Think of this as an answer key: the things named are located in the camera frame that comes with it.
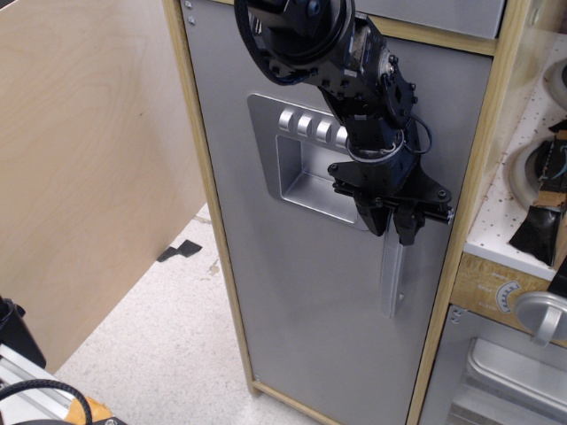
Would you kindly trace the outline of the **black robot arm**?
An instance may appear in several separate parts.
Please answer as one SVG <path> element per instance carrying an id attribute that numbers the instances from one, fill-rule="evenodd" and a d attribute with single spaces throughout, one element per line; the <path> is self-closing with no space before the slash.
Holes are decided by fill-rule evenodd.
<path id="1" fill-rule="evenodd" d="M 328 171 L 374 235 L 393 225 L 409 246 L 427 220 L 452 220 L 450 191 L 421 166 L 427 126 L 412 112 L 416 87 L 366 14 L 351 1 L 237 1 L 234 13 L 262 73 L 317 87 L 346 129 L 350 158 Z"/>

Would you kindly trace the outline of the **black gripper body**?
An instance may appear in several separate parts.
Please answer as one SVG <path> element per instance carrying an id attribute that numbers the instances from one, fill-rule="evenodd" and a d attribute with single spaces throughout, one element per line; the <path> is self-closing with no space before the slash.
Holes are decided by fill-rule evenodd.
<path id="1" fill-rule="evenodd" d="M 333 189 L 351 197 L 364 220 L 409 205 L 425 218 L 449 222 L 454 217 L 451 192 L 421 167 L 421 158 L 399 146 L 382 158 L 354 158 L 328 167 Z"/>

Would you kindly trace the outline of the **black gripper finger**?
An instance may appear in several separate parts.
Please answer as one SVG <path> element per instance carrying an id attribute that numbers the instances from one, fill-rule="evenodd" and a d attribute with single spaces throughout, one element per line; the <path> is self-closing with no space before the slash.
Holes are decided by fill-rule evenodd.
<path id="1" fill-rule="evenodd" d="M 368 230 L 375 236 L 382 236 L 387 230 L 391 209 L 381 197 L 354 197 L 358 214 Z"/>
<path id="2" fill-rule="evenodd" d="M 417 232 L 425 224 L 424 213 L 416 210 L 412 205 L 400 205 L 393 215 L 393 221 L 401 245 L 415 243 Z"/>

